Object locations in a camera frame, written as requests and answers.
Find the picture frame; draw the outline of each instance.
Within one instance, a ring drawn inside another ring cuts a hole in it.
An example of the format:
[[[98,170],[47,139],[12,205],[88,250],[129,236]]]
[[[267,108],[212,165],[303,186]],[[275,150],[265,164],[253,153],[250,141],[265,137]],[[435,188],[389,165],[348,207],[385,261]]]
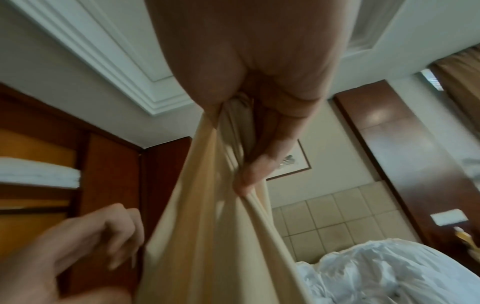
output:
[[[310,162],[305,155],[305,151],[299,140],[296,141],[290,153],[283,159],[280,166],[267,176],[266,180],[272,180],[287,175],[299,173],[302,171],[310,170]]]

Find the white duvet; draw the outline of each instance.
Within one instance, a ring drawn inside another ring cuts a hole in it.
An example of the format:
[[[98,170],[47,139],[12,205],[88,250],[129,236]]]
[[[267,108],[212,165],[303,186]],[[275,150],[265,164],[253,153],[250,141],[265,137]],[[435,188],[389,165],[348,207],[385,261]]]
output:
[[[389,239],[297,263],[315,303],[480,303],[480,278],[422,244]]]

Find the hand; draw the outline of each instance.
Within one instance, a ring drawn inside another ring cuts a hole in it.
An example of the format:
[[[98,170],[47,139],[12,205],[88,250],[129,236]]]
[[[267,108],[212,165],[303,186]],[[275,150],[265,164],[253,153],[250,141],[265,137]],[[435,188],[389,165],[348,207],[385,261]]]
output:
[[[258,141],[234,189],[275,170],[328,97],[360,0],[146,0],[173,74],[214,121],[237,91]]]
[[[113,204],[47,230],[32,244],[0,263],[0,302],[4,304],[127,304],[128,293],[102,288],[59,300],[56,276],[95,249],[106,246],[109,268],[136,254],[144,241],[137,209]]]

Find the wall switch plate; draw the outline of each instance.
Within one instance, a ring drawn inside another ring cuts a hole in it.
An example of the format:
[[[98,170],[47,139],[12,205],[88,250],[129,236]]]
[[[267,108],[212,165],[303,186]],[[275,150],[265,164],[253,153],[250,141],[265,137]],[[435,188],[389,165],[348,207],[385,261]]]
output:
[[[453,209],[445,212],[435,213],[430,215],[435,224],[438,226],[446,226],[450,224],[456,224],[466,222],[469,219],[463,211],[460,209]]]

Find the garment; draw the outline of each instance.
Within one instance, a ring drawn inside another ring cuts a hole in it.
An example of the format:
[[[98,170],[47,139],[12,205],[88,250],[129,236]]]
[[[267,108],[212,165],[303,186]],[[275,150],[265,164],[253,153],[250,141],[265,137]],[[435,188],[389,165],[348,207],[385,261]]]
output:
[[[317,304],[474,304],[480,278],[428,246],[400,239],[370,241],[297,263]]]
[[[254,144],[246,96],[223,104],[216,129],[202,117],[146,246],[137,304],[311,302],[275,230],[266,182],[243,198],[232,189]]]

